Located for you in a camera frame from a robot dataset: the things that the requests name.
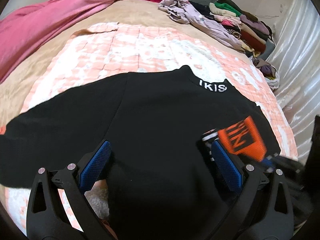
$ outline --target orange tag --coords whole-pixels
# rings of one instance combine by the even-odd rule
[[[218,136],[223,146],[232,154],[244,154],[261,162],[267,152],[251,116],[219,130]]]
[[[5,126],[0,127],[0,135],[3,135],[5,133]]]

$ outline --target metal screw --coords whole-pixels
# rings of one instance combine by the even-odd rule
[[[39,170],[38,170],[38,173],[39,174],[42,174],[42,173],[44,173],[45,172],[45,168],[40,168]]]
[[[67,168],[68,168],[68,170],[72,171],[75,169],[75,167],[76,167],[76,165],[74,163],[70,163]]]
[[[276,169],[276,173],[280,176],[283,174],[283,172],[280,169]]]
[[[248,171],[254,171],[254,167],[253,167],[251,164],[248,164],[245,168],[246,168]]]

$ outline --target black clothing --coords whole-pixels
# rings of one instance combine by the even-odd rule
[[[228,210],[197,147],[204,132],[251,116],[267,147],[278,142],[259,106],[227,80],[188,66],[123,73],[71,88],[14,118],[0,136],[0,183],[31,187],[40,167],[65,168],[105,138],[109,223],[121,240],[205,239]]]

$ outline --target bed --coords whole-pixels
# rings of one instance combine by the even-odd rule
[[[27,111],[32,106],[72,86],[89,83],[120,72],[152,71],[147,67],[139,67],[139,64],[135,63],[131,66],[133,69],[112,65],[110,69],[107,69],[105,75],[101,75],[101,71],[99,73],[89,71],[90,69],[87,72],[84,71],[82,77],[73,72],[77,70],[76,72],[79,73],[79,69],[85,69],[84,65],[79,65],[79,57],[82,60],[89,60],[94,53],[95,46],[101,45],[100,37],[109,37],[111,33],[118,34],[118,37],[122,35],[122,43],[118,46],[128,46],[126,35],[134,37],[133,43],[135,43],[140,39],[140,32],[148,36],[152,46],[157,36],[160,36],[164,40],[164,47],[172,50],[172,44],[175,43],[175,49],[178,51],[180,49],[180,56],[174,54],[168,59],[173,62],[171,65],[163,64],[163,59],[157,61],[157,57],[153,57],[152,62],[158,62],[161,66],[157,71],[177,68],[178,65],[183,65],[186,60],[185,56],[194,55],[193,70],[208,78],[214,78],[215,75],[225,76],[244,96],[255,101],[261,107],[276,135],[281,155],[297,159],[297,148],[292,130],[263,75],[253,67],[246,55],[225,47],[191,25],[182,25],[170,20],[166,13],[158,10],[156,3],[143,0],[115,2],[103,11],[63,31],[19,64],[0,85],[0,127],[5,126],[19,113]],[[92,51],[87,50],[85,54],[81,54],[80,51],[84,48],[85,41],[90,41],[87,42],[90,45],[87,49]],[[61,67],[63,64],[74,64],[74,67],[69,73],[66,73]],[[26,232],[26,207],[29,194],[28,189],[0,186],[1,202],[24,233]],[[60,196],[71,224],[80,229],[63,191],[60,191]]]

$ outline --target yellow cloth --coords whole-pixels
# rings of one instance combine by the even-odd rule
[[[254,56],[254,57],[259,57],[260,56],[260,54],[261,54],[261,52],[259,52],[259,51],[255,51],[252,47],[250,47],[248,44],[246,44],[246,43],[244,43],[244,41],[242,41],[242,40],[240,40],[241,41],[241,47],[242,47],[242,49],[245,49],[245,50],[247,50],[247,51],[250,51],[250,52],[252,52],[252,55]]]

